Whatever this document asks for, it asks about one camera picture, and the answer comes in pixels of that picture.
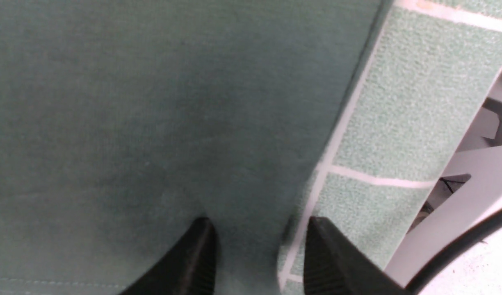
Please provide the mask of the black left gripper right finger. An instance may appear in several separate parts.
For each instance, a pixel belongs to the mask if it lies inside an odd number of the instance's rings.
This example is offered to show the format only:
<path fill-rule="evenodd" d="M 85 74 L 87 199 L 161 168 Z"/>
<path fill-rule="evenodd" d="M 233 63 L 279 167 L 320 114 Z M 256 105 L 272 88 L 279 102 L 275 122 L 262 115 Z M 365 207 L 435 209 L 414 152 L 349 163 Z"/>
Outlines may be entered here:
<path fill-rule="evenodd" d="M 326 217 L 312 216 L 303 264 L 306 295 L 406 295 Z"/>

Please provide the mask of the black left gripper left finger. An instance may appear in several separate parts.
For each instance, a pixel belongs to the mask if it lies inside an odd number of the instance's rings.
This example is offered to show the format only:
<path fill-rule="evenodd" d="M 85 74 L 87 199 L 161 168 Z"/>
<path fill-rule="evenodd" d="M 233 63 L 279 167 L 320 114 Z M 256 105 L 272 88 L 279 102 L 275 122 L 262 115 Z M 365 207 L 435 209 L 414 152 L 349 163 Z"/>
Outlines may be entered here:
<path fill-rule="evenodd" d="M 217 232 L 197 218 L 175 245 L 122 295 L 213 295 L 217 276 Z"/>

